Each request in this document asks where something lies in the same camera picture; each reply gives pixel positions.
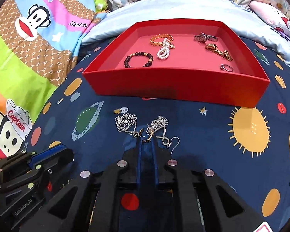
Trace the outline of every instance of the red tray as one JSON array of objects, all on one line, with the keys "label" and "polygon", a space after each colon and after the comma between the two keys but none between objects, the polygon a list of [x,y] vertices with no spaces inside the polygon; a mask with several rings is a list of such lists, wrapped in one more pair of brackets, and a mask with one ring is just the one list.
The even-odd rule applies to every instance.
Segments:
[{"label": "red tray", "polygon": [[[233,61],[205,49],[194,41],[204,32],[214,35],[220,50],[228,50]],[[171,34],[175,49],[166,60],[156,57],[161,47],[150,38]],[[135,52],[154,56],[151,67],[142,67],[148,58],[125,58]],[[234,72],[220,70],[220,64]],[[119,35],[84,70],[84,77],[97,94],[203,101],[255,107],[270,80],[244,42],[224,23],[201,19],[162,19],[138,22]]]}]

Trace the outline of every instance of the pink pillow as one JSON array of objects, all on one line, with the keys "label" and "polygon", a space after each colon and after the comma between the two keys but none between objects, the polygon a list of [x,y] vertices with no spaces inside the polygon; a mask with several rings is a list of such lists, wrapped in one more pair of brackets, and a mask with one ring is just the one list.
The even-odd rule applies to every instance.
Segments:
[{"label": "pink pillow", "polygon": [[290,37],[290,20],[277,8],[251,1],[249,7],[268,25]]}]

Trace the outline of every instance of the metal screw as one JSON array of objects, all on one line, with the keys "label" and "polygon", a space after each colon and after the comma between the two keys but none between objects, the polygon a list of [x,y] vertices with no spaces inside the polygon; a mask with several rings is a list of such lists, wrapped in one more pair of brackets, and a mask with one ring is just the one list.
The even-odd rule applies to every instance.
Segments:
[{"label": "metal screw", "polygon": [[205,173],[206,176],[209,176],[209,177],[211,177],[211,176],[214,175],[214,171],[211,170],[211,169],[206,169],[206,170],[204,171],[204,173]]},{"label": "metal screw", "polygon": [[82,171],[80,176],[82,178],[88,178],[90,176],[90,172],[89,171]]},{"label": "metal screw", "polygon": [[117,162],[117,166],[119,167],[125,167],[127,165],[127,162],[125,160],[120,160]]},{"label": "metal screw", "polygon": [[174,167],[177,165],[177,161],[174,159],[172,159],[172,160],[170,159],[170,160],[168,160],[168,165]]},{"label": "metal screw", "polygon": [[28,188],[29,189],[32,189],[34,187],[34,183],[33,182],[30,182],[29,184],[28,184]]}]

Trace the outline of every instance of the gold bracelet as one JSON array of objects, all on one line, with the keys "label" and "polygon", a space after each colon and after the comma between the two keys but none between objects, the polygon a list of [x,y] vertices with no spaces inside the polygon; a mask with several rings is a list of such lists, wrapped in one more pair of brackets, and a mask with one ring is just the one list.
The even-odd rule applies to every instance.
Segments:
[{"label": "gold bracelet", "polygon": [[170,40],[168,40],[168,42],[170,43],[170,48],[174,49],[175,46],[174,44],[172,44],[173,41],[173,36],[170,34],[159,34],[159,35],[155,35],[150,39],[150,44],[153,46],[163,46],[163,42],[154,42],[154,40],[158,39],[158,38],[168,38]]},{"label": "gold bracelet", "polygon": [[207,44],[205,46],[205,48],[207,50],[210,50],[210,51],[218,54],[219,56],[222,56],[223,58],[225,58],[228,61],[232,61],[233,60],[233,58],[230,56],[228,50],[225,50],[225,51],[218,50],[218,46],[215,45],[215,44],[212,44],[212,43],[211,44]]}]

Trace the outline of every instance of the silver ring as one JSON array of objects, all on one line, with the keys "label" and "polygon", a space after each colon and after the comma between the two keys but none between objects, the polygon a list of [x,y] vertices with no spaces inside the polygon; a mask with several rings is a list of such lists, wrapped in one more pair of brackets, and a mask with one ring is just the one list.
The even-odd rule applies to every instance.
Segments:
[{"label": "silver ring", "polygon": [[198,41],[198,42],[201,42],[201,43],[205,43],[207,40],[217,42],[218,41],[218,38],[215,37],[215,36],[212,36],[212,35],[206,35],[203,32],[201,32],[197,36],[194,36],[194,41]]},{"label": "silver ring", "polygon": [[220,69],[221,70],[226,70],[228,72],[234,72],[234,69],[230,66],[230,65],[224,65],[224,64],[221,64],[220,65]]}]

